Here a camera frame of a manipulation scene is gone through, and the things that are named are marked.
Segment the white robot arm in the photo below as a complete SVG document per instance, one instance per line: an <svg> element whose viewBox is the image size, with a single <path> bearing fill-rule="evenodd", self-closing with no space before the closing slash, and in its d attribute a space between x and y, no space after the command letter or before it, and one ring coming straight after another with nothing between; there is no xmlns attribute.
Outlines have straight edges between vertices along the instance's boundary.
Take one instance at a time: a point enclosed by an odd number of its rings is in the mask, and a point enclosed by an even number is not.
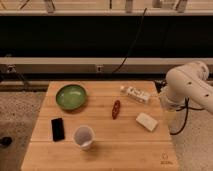
<svg viewBox="0 0 213 171"><path fill-rule="evenodd" d="M213 114L213 86L207 83L208 77L209 68L201 61L177 66L167 72L166 86L159 93L167 124L173 121L176 110L186 98Z"/></svg>

